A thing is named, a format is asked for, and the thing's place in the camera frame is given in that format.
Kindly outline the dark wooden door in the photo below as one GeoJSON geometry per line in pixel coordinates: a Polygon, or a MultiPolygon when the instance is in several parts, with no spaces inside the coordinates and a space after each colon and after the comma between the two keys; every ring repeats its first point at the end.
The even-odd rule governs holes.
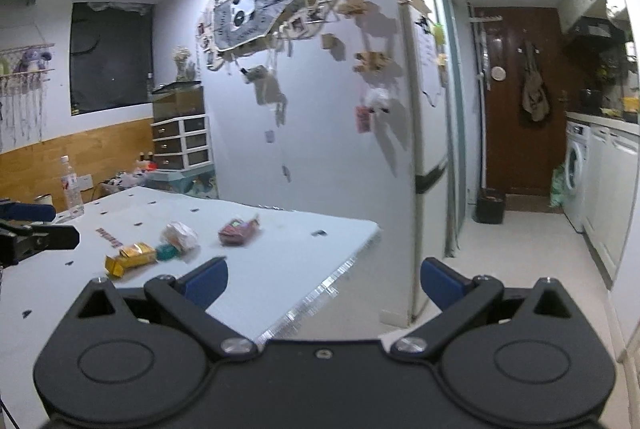
{"type": "Polygon", "coordinates": [[[564,160],[564,108],[570,65],[562,52],[558,11],[552,7],[477,7],[483,17],[488,63],[506,77],[485,83],[486,185],[505,194],[544,196],[564,160]],[[529,59],[544,82],[550,110],[536,121],[523,105],[529,59]]]}

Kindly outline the white paper wad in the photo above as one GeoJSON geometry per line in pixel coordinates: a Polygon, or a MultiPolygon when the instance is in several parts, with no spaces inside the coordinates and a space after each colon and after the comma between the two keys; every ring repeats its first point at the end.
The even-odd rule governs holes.
{"type": "Polygon", "coordinates": [[[181,222],[170,222],[162,232],[163,240],[174,246],[178,253],[188,253],[198,248],[198,234],[181,222]]]}

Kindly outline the wall photo collage banner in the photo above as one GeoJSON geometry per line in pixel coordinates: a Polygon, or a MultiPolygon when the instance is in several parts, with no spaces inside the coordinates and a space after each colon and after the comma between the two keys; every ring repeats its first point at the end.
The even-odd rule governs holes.
{"type": "Polygon", "coordinates": [[[319,32],[338,0],[209,0],[196,25],[205,66],[219,70],[254,51],[319,32]]]}

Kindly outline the white plush sheep ornament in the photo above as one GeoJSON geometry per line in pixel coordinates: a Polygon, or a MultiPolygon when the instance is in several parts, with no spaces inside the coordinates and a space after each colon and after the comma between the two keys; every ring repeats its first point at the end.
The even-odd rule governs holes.
{"type": "Polygon", "coordinates": [[[390,92],[382,88],[370,88],[364,97],[364,107],[370,112],[382,112],[388,114],[390,112],[390,92]]]}

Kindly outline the white refrigerator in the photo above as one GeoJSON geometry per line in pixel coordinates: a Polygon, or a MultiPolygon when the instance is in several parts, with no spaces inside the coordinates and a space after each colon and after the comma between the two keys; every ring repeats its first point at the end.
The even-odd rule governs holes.
{"type": "Polygon", "coordinates": [[[416,191],[416,266],[410,319],[427,308],[420,266],[445,258],[456,240],[456,163],[448,82],[448,26],[444,0],[398,0],[413,123],[416,191]]]}

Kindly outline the teal round small container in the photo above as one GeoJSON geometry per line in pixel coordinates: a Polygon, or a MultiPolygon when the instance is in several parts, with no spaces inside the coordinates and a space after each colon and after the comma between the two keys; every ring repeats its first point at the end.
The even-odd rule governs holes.
{"type": "Polygon", "coordinates": [[[180,255],[180,250],[171,244],[162,244],[155,248],[155,260],[160,261],[168,261],[178,257],[180,255]]]}

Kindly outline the yellow carton box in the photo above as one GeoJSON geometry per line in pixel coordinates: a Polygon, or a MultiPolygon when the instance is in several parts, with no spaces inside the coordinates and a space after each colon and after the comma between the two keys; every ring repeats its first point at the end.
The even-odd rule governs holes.
{"type": "Polygon", "coordinates": [[[155,249],[145,243],[137,243],[120,248],[114,257],[106,257],[104,267],[108,275],[120,279],[130,270],[145,267],[155,261],[155,249]]]}

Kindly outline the glass fish tank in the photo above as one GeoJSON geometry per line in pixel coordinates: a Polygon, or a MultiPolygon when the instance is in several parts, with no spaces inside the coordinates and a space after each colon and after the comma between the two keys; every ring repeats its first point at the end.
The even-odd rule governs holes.
{"type": "Polygon", "coordinates": [[[203,115],[204,92],[201,82],[172,82],[151,93],[155,122],[177,117],[203,115]]]}

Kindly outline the white kitchen cabinets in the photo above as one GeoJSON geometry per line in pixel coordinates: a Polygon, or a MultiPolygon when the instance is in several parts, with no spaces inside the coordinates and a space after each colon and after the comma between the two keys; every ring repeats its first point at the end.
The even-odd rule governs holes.
{"type": "Polygon", "coordinates": [[[639,137],[600,124],[590,129],[584,225],[605,275],[613,282],[634,209],[639,137]]]}

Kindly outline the hanging brown bag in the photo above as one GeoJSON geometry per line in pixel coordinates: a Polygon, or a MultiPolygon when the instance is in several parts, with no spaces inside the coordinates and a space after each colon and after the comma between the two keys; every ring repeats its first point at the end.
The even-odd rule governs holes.
{"type": "Polygon", "coordinates": [[[525,41],[522,54],[524,55],[522,108],[532,123],[542,123],[550,115],[551,106],[537,62],[538,50],[532,42],[525,41]]]}

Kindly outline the small black floor box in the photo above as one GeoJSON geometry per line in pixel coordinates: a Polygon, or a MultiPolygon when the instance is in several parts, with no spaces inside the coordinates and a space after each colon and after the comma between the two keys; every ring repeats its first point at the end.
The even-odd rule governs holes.
{"type": "Polygon", "coordinates": [[[506,194],[493,188],[481,188],[477,193],[474,220],[480,224],[503,223],[506,194]]]}

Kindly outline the white drawer cabinet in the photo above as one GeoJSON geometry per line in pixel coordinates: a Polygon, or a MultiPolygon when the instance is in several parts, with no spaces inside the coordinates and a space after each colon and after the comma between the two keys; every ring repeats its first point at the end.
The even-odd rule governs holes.
{"type": "Polygon", "coordinates": [[[186,171],[214,161],[205,115],[180,116],[153,122],[153,159],[158,170],[186,171]]]}

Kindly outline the white washing machine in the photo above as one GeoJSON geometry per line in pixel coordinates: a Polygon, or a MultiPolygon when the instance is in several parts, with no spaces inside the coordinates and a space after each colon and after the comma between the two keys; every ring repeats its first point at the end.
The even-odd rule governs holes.
{"type": "Polygon", "coordinates": [[[590,126],[567,120],[565,133],[563,211],[573,229],[581,234],[584,231],[590,126]]]}

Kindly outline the green bag by washer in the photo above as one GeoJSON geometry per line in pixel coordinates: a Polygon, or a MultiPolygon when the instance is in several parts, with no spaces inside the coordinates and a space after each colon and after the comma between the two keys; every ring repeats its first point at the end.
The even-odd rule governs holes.
{"type": "Polygon", "coordinates": [[[565,166],[561,163],[552,172],[550,195],[549,195],[549,207],[556,209],[562,206],[563,196],[565,192],[565,166]]]}

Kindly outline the red cigarette pack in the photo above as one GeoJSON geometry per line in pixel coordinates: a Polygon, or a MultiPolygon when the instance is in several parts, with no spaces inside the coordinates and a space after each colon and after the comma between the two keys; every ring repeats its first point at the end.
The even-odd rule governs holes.
{"type": "Polygon", "coordinates": [[[258,215],[247,221],[233,219],[218,232],[218,238],[223,246],[244,246],[257,236],[259,230],[258,215]]]}

